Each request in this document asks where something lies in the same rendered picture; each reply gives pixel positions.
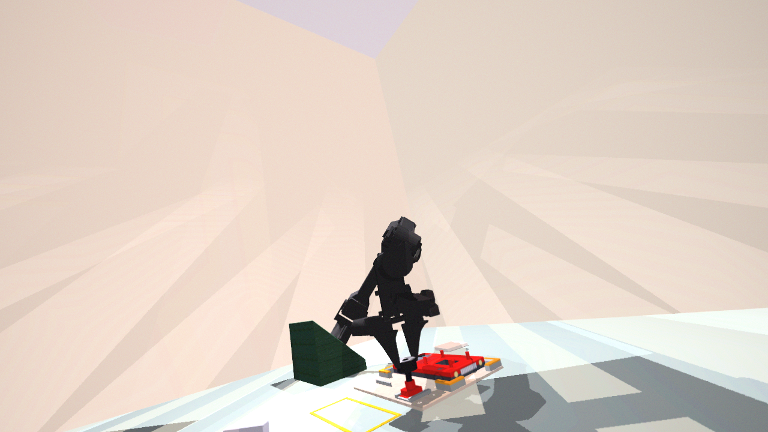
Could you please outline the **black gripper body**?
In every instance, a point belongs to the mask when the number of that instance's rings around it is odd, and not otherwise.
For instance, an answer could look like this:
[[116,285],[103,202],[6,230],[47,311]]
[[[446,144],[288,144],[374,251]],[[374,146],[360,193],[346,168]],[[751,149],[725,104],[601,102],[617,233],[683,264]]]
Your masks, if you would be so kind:
[[[389,314],[389,297],[391,288],[397,287],[398,292],[405,292],[405,286],[410,286],[409,284],[405,284],[405,280],[393,281],[390,283],[377,285],[378,290],[375,292],[375,296],[379,296],[382,310],[379,311],[379,316],[371,316],[353,320],[351,325],[352,336],[368,336],[376,333],[393,331],[392,325],[400,322],[405,322],[405,325],[408,325],[408,323],[424,322],[424,317],[411,319],[407,318],[405,315],[400,316],[401,313],[399,312],[397,312],[397,314]],[[430,317],[439,315],[439,306],[436,304],[436,306],[430,308]]]

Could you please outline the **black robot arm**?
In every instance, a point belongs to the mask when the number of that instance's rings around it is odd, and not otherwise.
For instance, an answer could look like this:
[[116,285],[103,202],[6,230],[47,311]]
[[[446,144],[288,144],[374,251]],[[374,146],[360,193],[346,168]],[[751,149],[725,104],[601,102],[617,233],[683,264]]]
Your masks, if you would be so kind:
[[[349,320],[365,318],[370,305],[369,297],[377,285],[405,280],[404,277],[411,272],[413,264],[419,261],[422,251],[421,237],[415,233],[415,226],[413,221],[405,217],[389,224],[382,235],[381,253],[377,253],[367,278],[357,292],[351,293],[349,298],[344,300],[338,313],[342,310],[342,315]],[[389,314],[399,312],[411,319],[429,317],[430,308],[436,306],[435,301],[434,293],[430,289],[412,293],[410,286],[405,286],[405,292],[398,292],[398,288],[393,287],[389,297]],[[330,334],[346,345],[352,334],[353,322],[338,313],[334,317],[337,324]]]

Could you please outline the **black and grey wheel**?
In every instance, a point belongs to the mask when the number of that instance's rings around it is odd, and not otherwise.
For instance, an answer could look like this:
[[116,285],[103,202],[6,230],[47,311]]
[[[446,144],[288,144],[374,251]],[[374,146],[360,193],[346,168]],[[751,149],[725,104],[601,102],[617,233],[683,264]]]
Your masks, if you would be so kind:
[[407,374],[418,369],[415,356],[405,356],[400,358],[400,369],[396,368],[398,374]]

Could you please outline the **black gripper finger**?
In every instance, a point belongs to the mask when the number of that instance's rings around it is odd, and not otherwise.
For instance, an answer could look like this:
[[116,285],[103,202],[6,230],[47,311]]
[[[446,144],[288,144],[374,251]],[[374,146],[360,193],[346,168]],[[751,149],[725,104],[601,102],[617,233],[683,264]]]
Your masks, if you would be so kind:
[[423,326],[428,323],[428,320],[419,323],[408,323],[408,325],[401,325],[401,330],[405,335],[406,343],[409,348],[411,356],[415,356],[415,360],[419,360],[419,342],[421,336],[421,330]]
[[394,364],[394,366],[400,369],[400,353],[396,344],[396,335],[398,330],[388,331],[384,333],[376,333],[370,336],[374,336],[375,339],[382,346],[382,349],[386,351],[386,354]]

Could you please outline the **yellow rectangular outline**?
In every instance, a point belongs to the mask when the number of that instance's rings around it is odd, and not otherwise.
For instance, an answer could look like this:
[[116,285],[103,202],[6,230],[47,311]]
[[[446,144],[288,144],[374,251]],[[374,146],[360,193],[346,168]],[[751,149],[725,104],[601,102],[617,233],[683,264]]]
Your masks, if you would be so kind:
[[[365,405],[365,406],[369,406],[369,407],[372,407],[372,408],[374,408],[374,409],[377,409],[377,410],[381,410],[381,411],[385,411],[386,413],[391,413],[392,415],[396,415],[396,416],[393,416],[391,419],[389,419],[389,420],[385,421],[384,423],[381,423],[381,424],[377,425],[376,427],[374,427],[374,428],[372,428],[372,429],[370,429],[370,430],[367,430],[367,432],[372,432],[373,430],[375,430],[375,429],[377,429],[377,428],[381,427],[382,425],[384,425],[384,424],[386,424],[386,423],[389,423],[390,421],[394,420],[394,419],[395,419],[395,418],[397,418],[398,416],[401,416],[401,414],[400,414],[400,413],[395,413],[395,412],[393,412],[393,411],[389,411],[389,410],[386,410],[386,409],[382,409],[382,408],[380,408],[380,407],[376,407],[376,406],[373,406],[373,405],[370,405],[370,404],[365,404],[365,403],[363,403],[363,402],[361,402],[361,401],[359,401],[359,400],[354,400],[354,399],[352,399],[352,398],[348,398],[348,397],[346,397],[346,398],[343,398],[342,400],[345,400],[345,399],[348,399],[348,400],[353,400],[354,402],[356,402],[356,403],[358,403],[358,404],[363,404],[363,405]],[[315,410],[315,411],[318,411],[318,410],[320,410],[320,409],[323,409],[323,408],[325,408],[325,407],[329,407],[329,406],[331,406],[331,405],[337,404],[338,402],[340,402],[340,401],[342,401],[342,400],[338,400],[337,402],[334,402],[333,404],[330,404],[330,405],[328,405],[328,406],[324,406],[324,407],[321,407],[321,408],[319,408],[319,409],[317,409],[317,410]],[[336,427],[336,428],[338,428],[338,429],[342,430],[343,432],[351,432],[350,430],[348,430],[348,429],[346,429],[346,428],[344,428],[344,427],[342,427],[342,426],[340,426],[340,425],[338,425],[338,424],[336,424],[336,423],[334,423],[334,422],[332,422],[332,421],[330,421],[330,420],[327,420],[327,419],[326,419],[326,418],[324,418],[323,416],[319,416],[319,415],[317,415],[317,414],[315,413],[315,411],[311,411],[311,412],[310,412],[310,414],[311,414],[311,415],[313,415],[313,416],[317,416],[317,417],[318,417],[320,420],[323,420],[323,421],[325,421],[326,423],[329,423],[330,425],[332,425],[332,426],[334,426],[334,427]]]

